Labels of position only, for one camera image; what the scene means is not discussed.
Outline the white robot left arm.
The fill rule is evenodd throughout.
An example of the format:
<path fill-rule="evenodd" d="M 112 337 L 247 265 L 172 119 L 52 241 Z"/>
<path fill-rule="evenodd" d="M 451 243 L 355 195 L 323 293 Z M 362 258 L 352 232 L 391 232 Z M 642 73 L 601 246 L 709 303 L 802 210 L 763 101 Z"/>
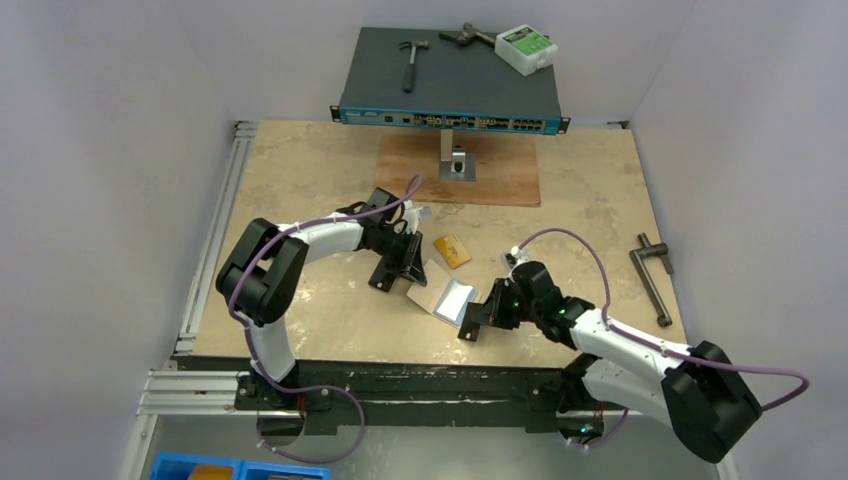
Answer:
<path fill-rule="evenodd" d="M 297 399 L 291 372 L 296 360 L 285 326 L 304 267 L 335 254 L 367 250 L 379 257 L 368 283 L 388 292 L 399 278 L 427 283 L 418 227 L 428 210 L 409 196 L 377 188 L 355 202 L 316 220 L 274 224 L 252 220 L 220 267 L 215 289 L 245 333 L 253 371 L 263 376 L 259 395 L 272 408 Z"/>

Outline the tan leather card holder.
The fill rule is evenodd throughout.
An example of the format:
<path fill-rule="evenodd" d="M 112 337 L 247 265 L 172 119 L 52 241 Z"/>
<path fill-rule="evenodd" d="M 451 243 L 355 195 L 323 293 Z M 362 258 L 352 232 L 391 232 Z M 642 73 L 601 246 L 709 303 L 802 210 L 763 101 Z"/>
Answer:
<path fill-rule="evenodd" d="M 453 278 L 432 259 L 424 264 L 424 273 L 427 284 L 412 284 L 406 296 L 428 314 L 459 328 L 467 307 L 478 301 L 479 290 Z"/>

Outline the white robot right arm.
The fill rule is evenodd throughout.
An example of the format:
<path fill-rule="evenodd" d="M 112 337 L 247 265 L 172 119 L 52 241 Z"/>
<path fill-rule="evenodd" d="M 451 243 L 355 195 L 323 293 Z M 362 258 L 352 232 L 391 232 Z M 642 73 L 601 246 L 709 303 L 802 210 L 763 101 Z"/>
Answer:
<path fill-rule="evenodd" d="M 604 319 L 601 308 L 564 295 L 538 261 L 518 264 L 495 279 L 485 301 L 468 304 L 459 336 L 474 341 L 483 326 L 512 330 L 523 322 L 578 354 L 546 393 L 562 413 L 590 402 L 639 412 L 710 463 L 721 461 L 763 414 L 720 347 L 666 342 Z"/>

